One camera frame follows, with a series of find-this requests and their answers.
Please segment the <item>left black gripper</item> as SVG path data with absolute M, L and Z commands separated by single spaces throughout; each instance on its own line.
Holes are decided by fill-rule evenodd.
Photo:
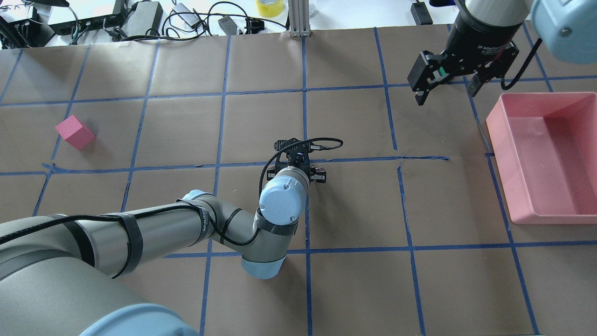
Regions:
M 291 138 L 290 140 L 277 140 L 274 143 L 274 149 L 277 155 L 275 156 L 273 175 L 284 168 L 294 167 L 303 171 L 310 182 L 326 183 L 326 170 L 311 165 L 309 159 L 309 154 L 322 150 L 322 145 L 316 145 L 313 142 L 302 143 L 296 138 Z

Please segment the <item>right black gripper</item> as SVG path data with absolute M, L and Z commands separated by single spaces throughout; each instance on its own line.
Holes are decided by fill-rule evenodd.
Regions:
M 468 84 L 471 98 L 484 83 L 503 77 L 519 53 L 512 42 L 519 28 L 520 22 L 487 23 L 471 12 L 460 12 L 445 49 L 437 55 L 421 51 L 407 76 L 418 106 L 424 105 L 431 90 L 454 77 L 473 75 Z

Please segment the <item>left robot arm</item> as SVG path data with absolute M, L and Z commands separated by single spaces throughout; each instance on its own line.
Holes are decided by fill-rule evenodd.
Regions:
M 207 239 L 241 254 L 250 276 L 275 277 L 312 182 L 309 155 L 326 137 L 278 140 L 254 213 L 192 190 L 171 204 L 102 215 L 53 214 L 1 224 L 3 336 L 196 336 L 177 313 L 117 282 L 145 262 Z

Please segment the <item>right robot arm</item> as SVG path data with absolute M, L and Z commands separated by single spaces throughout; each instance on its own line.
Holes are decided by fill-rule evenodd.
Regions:
M 431 90 L 458 76 L 472 75 L 467 86 L 471 97 L 492 79 L 499 79 L 501 89 L 509 90 L 542 45 L 562 62 L 596 62 L 594 0 L 457 0 L 454 4 L 459 12 L 444 51 L 421 51 L 407 77 L 418 105 L 426 102 Z M 513 37 L 527 18 L 538 38 L 507 82 L 505 75 L 520 53 Z

